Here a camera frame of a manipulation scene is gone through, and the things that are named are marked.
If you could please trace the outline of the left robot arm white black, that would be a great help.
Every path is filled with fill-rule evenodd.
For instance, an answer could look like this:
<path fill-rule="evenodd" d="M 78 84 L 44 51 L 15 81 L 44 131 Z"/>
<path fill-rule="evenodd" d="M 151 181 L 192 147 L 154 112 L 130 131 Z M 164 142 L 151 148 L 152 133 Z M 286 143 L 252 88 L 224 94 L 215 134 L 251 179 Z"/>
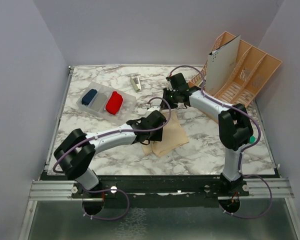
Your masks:
<path fill-rule="evenodd" d="M 87 196 L 96 197 L 101 190 L 97 174 L 89 168 L 93 157 L 112 148 L 135 143 L 161 140 L 163 126 L 168 123 L 160 111 L 154 110 L 147 117 L 128 120 L 123 125 L 100 133 L 73 130 L 58 146 L 53 155 L 68 180 L 75 180 Z"/>

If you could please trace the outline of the beige underwear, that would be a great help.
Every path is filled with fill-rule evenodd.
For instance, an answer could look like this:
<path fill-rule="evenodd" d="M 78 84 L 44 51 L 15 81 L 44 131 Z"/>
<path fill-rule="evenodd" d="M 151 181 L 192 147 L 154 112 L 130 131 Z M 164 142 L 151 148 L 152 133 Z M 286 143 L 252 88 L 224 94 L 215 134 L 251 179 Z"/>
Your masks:
<path fill-rule="evenodd" d="M 154 153 L 157 157 L 163 157 L 188 142 L 187 134 L 178 120 L 177 111 L 172 110 L 170 120 L 163 128 L 162 141 L 142 145 L 142 150 L 145 155 Z"/>

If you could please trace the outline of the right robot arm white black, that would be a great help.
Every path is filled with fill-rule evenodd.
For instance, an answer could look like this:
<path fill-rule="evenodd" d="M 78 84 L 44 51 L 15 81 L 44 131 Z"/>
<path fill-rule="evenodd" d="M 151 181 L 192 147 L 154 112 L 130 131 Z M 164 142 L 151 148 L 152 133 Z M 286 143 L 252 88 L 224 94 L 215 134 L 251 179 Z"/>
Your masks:
<path fill-rule="evenodd" d="M 225 147 L 224 168 L 220 174 L 220 191 L 230 196 L 243 181 L 242 151 L 254 131 L 246 107 L 239 103 L 228 105 L 197 86 L 190 87 L 182 73 L 166 77 L 169 87 L 163 89 L 163 98 L 171 108 L 179 103 L 202 111 L 218 124 L 219 139 Z"/>

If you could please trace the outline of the red boxer underwear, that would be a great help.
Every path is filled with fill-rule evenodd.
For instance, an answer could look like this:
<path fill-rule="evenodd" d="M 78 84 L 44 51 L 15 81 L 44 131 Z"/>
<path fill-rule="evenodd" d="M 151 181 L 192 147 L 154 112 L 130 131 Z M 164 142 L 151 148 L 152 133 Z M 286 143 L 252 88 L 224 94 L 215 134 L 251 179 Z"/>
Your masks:
<path fill-rule="evenodd" d="M 113 91 L 108 102 L 105 105 L 105 110 L 111 115 L 116 115 L 119 112 L 123 101 L 124 99 L 122 95 L 117 91 Z"/>

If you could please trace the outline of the clear plastic storage box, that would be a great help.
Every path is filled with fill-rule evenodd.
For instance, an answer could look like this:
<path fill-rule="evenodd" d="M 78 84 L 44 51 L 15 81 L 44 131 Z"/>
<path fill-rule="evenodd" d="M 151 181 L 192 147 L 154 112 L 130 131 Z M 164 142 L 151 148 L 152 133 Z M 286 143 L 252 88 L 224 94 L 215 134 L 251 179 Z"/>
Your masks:
<path fill-rule="evenodd" d="M 88 106 L 82 105 L 81 104 L 82 97 L 90 89 L 96 89 L 97 94 L 104 93 L 108 96 L 108 99 L 105 102 L 105 106 L 106 106 L 109 98 L 111 97 L 113 91 L 117 91 L 119 94 L 121 94 L 122 97 L 123 97 L 123 103 L 122 103 L 122 106 L 121 106 L 119 112 L 116 115 L 112 115 L 112 114 L 108 113 L 105 110 L 105 106 L 104 106 L 104 111 L 103 112 L 96 112 L 96 111 L 92 110 L 91 105 L 94 102 L 97 94 L 95 95 L 95 97 L 93 98 L 93 100 L 90 102 L 90 104 Z M 105 85 L 102 85 L 102 84 L 99 84 L 99 83 L 96 83 L 96 82 L 91 82 L 88 85 L 88 87 L 84 90 L 83 94 L 79 97 L 76 104 L 77 104 L 78 108 L 83 112 L 87 112 L 91 115 L 102 118 L 102 119 L 107 120 L 109 122 L 121 125 L 121 124 L 125 123 L 128 120 L 128 117 L 130 116 L 130 114 L 132 113 L 132 111 L 134 110 L 134 108 L 137 104 L 137 99 L 136 99 L 135 96 L 127 94 L 123 91 L 117 90 L 115 88 L 105 86 Z"/>

